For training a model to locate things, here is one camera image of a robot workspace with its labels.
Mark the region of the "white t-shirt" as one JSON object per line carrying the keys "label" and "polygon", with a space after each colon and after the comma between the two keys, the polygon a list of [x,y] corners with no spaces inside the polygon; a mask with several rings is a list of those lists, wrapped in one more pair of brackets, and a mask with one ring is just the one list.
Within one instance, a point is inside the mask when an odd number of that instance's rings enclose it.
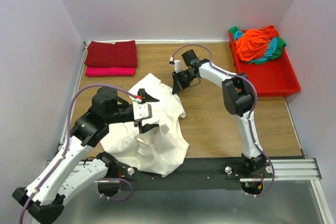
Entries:
{"label": "white t-shirt", "polygon": [[157,123],[158,126],[140,134],[132,122],[111,124],[108,135],[100,144],[118,161],[139,171],[166,177],[183,164],[189,148],[179,123],[180,118],[186,117],[186,112],[172,88],[153,74],[147,74],[130,92],[136,93],[140,88],[158,99],[151,104],[152,117],[143,124]]}

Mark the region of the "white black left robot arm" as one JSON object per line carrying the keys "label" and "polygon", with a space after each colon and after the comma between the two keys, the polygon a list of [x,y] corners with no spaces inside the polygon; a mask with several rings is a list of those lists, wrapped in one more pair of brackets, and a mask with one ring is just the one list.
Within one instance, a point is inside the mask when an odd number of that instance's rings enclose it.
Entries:
{"label": "white black left robot arm", "polygon": [[19,223],[25,212],[40,223],[53,223],[65,206],[95,180],[112,179],[119,163],[107,152],[98,154],[92,164],[72,174],[78,163],[86,157],[109,133],[110,124],[133,122],[140,133],[146,133],[157,124],[142,124],[152,117],[152,102],[158,99],[144,89],[137,94],[124,91],[132,103],[118,96],[121,88],[98,84],[91,107],[73,126],[68,110],[66,141],[44,171],[27,187],[16,188],[12,197],[22,206]]}

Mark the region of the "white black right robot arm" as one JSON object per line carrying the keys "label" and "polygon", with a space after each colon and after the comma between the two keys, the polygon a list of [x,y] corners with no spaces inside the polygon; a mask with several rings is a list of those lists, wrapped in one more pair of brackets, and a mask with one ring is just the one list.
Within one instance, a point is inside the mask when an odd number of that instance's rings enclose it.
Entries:
{"label": "white black right robot arm", "polygon": [[183,61],[170,58],[174,66],[173,94],[191,86],[194,79],[206,79],[222,89],[224,106],[236,119],[243,144],[242,173],[255,177],[267,164],[267,158],[260,145],[254,122],[257,92],[246,74],[236,74],[219,68],[209,59],[200,60],[194,50],[182,54]]}

